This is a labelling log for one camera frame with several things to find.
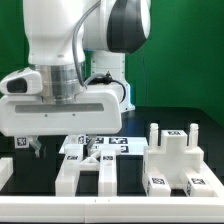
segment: table surface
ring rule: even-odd
[[[205,162],[224,183],[224,129],[208,115],[193,108],[137,107],[122,114],[123,127],[116,136],[146,137],[151,123],[158,123],[160,130],[184,130],[189,133],[190,124],[199,124],[199,146],[205,153]],[[58,152],[65,136],[39,137],[46,150],[45,157],[37,159],[32,148],[14,148],[14,139],[0,136],[0,158],[13,157],[14,174],[0,195],[54,196],[55,179],[64,155]],[[117,158],[118,195],[144,196],[141,183],[142,156]],[[77,196],[97,196],[97,172],[82,172]],[[172,195],[183,195],[172,192]]]

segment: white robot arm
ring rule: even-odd
[[[147,0],[23,0],[29,68],[2,80],[6,136],[116,133],[119,101],[82,81],[84,49],[132,53],[150,30]]]

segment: green backdrop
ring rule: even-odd
[[[133,103],[199,108],[224,127],[224,1],[152,0],[151,19],[148,42],[127,56]],[[0,77],[27,54],[22,0],[0,0]]]

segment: white peg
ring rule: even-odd
[[[198,124],[191,124],[189,134],[189,149],[194,149],[198,146]]]
[[[156,149],[158,147],[158,129],[159,126],[156,123],[150,125],[149,147],[150,149]]]

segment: cable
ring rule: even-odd
[[[123,98],[120,102],[120,104],[125,100],[126,98],[126,95],[127,95],[127,92],[126,92],[126,88],[124,86],[124,84],[118,80],[114,80],[111,76],[111,74],[108,72],[106,75],[104,74],[96,74],[90,78],[88,78],[86,81],[85,81],[85,85],[89,85],[89,84],[99,84],[99,83],[103,83],[103,84],[106,84],[106,85],[109,85],[110,83],[117,83],[119,85],[121,85],[121,87],[123,88]]]
[[[84,21],[87,19],[87,17],[96,9],[100,6],[101,4],[101,0],[98,1],[94,6],[92,6],[82,17],[81,19],[78,21],[77,25],[75,26],[74,29],[74,33],[73,33],[73,39],[72,39],[72,52],[73,52],[73,58],[74,58],[74,63],[75,63],[75,69],[76,69],[76,73],[77,73],[77,77],[79,80],[79,83],[81,86],[85,86],[85,83],[83,82],[82,79],[82,74],[81,74],[81,70],[79,68],[79,60],[78,60],[78,52],[77,52],[77,40],[78,40],[78,33],[79,30],[82,26],[82,24],[84,23]]]
[[[85,82],[84,84],[87,86],[89,85],[90,82],[92,82],[94,79],[96,78],[106,78],[106,75],[104,75],[103,73],[97,73],[95,75],[91,75]]]
[[[120,82],[120,81],[118,81],[118,80],[112,80],[111,82],[115,82],[115,83],[117,83],[117,84],[120,84],[121,86],[122,86],[122,88],[123,88],[123,92],[124,92],[124,94],[123,94],[123,98],[122,98],[122,100],[121,100],[121,102],[120,102],[120,104],[125,100],[125,98],[126,98],[126,89],[125,89],[125,86],[124,86],[124,84],[122,83],[122,82]]]

